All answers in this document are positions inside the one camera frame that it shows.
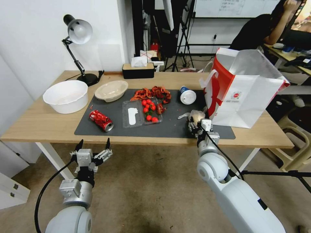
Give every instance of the table leg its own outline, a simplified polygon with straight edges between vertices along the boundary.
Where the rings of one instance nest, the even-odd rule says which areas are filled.
[[[252,152],[246,157],[245,161],[242,163],[242,165],[239,167],[240,171],[243,171],[246,166],[249,164],[249,162],[255,157],[255,155],[257,154],[257,152],[260,150],[260,148],[254,148],[254,150],[252,150]]]
[[[275,68],[279,68],[279,66],[282,64],[282,59],[281,58],[279,58],[277,61],[276,61],[276,63],[275,63]]]
[[[58,153],[56,152],[56,150],[52,147],[50,143],[36,142],[36,144],[57,170],[60,170],[63,166],[65,166],[65,163],[59,157]],[[72,175],[72,173],[69,171],[68,168],[65,168],[61,172],[61,175],[63,176],[65,180],[70,180],[74,178],[74,176]]]

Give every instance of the desk lamp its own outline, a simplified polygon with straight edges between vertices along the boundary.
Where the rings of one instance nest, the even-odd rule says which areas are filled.
[[[101,75],[97,77],[95,74],[91,73],[85,74],[84,67],[75,58],[75,56],[72,54],[69,48],[69,45],[71,43],[85,44],[86,42],[88,42],[93,34],[92,26],[84,20],[75,19],[72,15],[65,15],[64,23],[68,26],[68,36],[65,39],[63,39],[62,42],[66,46],[76,66],[81,72],[81,76],[79,76],[77,80],[85,82],[88,86],[92,86],[98,83]]]

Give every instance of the white paper bag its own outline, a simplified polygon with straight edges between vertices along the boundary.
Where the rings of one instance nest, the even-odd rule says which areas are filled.
[[[251,128],[289,82],[258,50],[220,48],[200,85],[214,125]]]

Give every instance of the chair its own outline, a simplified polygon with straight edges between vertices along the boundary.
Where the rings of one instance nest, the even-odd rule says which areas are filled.
[[[311,163],[311,107],[296,108],[284,116],[278,125],[286,133],[298,150],[294,155],[289,155],[279,148],[270,149],[283,161],[280,168],[283,171],[299,170]]]

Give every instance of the red soda can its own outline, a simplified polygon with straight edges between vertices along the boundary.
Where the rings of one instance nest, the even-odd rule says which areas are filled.
[[[112,130],[113,128],[112,120],[110,120],[110,118],[108,118],[98,110],[94,110],[90,113],[90,119],[106,132]]]

